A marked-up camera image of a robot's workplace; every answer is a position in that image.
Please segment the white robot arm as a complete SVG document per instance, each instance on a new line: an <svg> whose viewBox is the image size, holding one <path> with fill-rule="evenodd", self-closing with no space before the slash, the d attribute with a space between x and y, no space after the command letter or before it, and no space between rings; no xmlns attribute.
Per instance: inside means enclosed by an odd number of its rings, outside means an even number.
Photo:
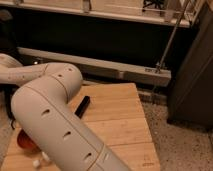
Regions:
<svg viewBox="0 0 213 171"><path fill-rule="evenodd" d="M82 81L70 63L24 66L0 53L0 84L18 87L11 99L15 119L61 171L131 171L68 108Z"/></svg>

